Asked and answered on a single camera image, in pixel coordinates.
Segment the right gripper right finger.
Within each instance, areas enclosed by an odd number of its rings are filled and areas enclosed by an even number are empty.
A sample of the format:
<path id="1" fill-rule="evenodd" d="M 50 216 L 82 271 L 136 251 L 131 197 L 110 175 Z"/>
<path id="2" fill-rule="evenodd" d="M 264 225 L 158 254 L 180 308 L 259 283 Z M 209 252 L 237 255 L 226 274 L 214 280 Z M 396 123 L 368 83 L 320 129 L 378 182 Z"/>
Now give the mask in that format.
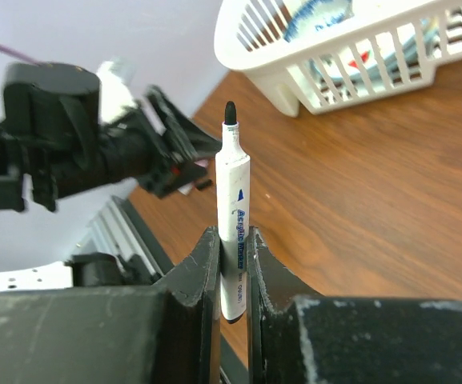
<path id="1" fill-rule="evenodd" d="M 462 383 L 462 301 L 333 297 L 247 239 L 253 383 Z"/>

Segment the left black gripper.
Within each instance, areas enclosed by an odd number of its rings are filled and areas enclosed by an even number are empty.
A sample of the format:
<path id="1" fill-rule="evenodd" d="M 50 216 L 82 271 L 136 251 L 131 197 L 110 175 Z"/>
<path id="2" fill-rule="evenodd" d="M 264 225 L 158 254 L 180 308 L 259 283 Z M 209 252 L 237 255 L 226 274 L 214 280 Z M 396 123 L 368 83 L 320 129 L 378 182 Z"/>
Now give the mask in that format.
<path id="1" fill-rule="evenodd" d="M 158 198 L 174 192 L 188 195 L 196 182 L 207 176 L 207 168 L 180 154 L 216 154 L 222 143 L 192 122 L 160 87 L 149 86 L 145 96 L 166 130 L 163 136 L 156 132 L 140 110 L 107 123 L 108 180 L 135 178 Z"/>

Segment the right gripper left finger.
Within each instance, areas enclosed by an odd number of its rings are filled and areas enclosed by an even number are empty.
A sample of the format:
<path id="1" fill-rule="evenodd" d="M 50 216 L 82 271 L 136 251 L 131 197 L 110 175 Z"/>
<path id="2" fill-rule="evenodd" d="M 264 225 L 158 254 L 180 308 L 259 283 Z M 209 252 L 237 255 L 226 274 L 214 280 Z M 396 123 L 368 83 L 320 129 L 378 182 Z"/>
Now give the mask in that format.
<path id="1" fill-rule="evenodd" d="M 0 273 L 0 383 L 217 383 L 219 236 L 152 281 L 139 257 Z"/>

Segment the white black-tip marker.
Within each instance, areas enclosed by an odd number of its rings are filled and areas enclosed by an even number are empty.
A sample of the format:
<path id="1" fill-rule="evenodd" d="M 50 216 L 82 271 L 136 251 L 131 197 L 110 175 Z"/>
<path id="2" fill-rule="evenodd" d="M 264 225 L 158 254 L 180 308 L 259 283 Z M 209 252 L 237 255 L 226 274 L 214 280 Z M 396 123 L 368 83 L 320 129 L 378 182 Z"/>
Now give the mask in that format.
<path id="1" fill-rule="evenodd" d="M 251 158 L 240 145 L 237 110 L 229 101 L 222 123 L 222 148 L 215 156 L 221 311 L 229 323 L 237 322 L 247 307 L 250 175 Z"/>

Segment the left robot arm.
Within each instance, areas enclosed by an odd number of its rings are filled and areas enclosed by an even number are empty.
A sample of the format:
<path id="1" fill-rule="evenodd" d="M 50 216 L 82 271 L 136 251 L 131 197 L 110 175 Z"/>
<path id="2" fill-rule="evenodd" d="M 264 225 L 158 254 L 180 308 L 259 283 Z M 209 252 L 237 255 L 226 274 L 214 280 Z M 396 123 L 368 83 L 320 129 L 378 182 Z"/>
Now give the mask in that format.
<path id="1" fill-rule="evenodd" d="M 49 211 L 76 194 L 133 178 L 165 198 L 206 174 L 222 147 L 157 86 L 143 100 L 120 61 L 97 71 L 57 62 L 9 66 L 2 89 L 0 210 L 23 212 L 24 179 Z"/>

